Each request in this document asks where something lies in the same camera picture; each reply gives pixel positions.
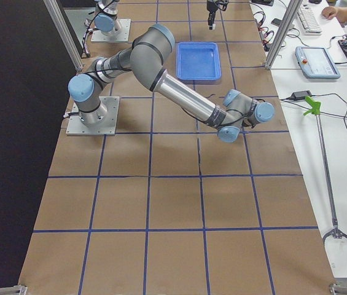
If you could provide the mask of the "person's hand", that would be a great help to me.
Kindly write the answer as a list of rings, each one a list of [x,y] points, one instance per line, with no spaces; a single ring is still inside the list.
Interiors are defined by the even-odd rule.
[[[326,8],[324,8],[321,12],[321,16],[325,19],[331,20],[333,18],[337,18],[338,19],[338,13],[340,11],[339,7],[335,7],[335,6],[328,6]]]

